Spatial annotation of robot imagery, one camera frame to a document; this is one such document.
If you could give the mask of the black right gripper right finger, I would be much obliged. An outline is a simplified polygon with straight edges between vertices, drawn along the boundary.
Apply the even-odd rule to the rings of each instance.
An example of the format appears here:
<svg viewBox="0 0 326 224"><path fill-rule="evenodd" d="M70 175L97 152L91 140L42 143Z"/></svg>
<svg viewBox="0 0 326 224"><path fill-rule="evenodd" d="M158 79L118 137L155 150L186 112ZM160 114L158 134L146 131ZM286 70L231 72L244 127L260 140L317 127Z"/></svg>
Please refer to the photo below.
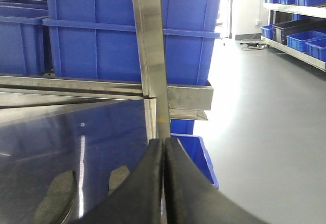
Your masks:
<svg viewBox="0 0 326 224"><path fill-rule="evenodd" d="M217 190L175 137L165 140L164 191L168 223L264 223Z"/></svg>

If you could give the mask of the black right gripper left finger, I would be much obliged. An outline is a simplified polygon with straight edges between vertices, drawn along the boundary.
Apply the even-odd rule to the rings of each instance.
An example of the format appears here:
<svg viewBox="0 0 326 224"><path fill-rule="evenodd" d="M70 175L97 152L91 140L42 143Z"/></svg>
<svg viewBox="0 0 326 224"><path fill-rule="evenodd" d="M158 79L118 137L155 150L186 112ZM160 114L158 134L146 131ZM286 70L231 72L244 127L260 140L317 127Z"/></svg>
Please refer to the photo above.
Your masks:
<svg viewBox="0 0 326 224"><path fill-rule="evenodd" d="M137 167L105 201L73 223L160 223L163 143L151 139Z"/></svg>

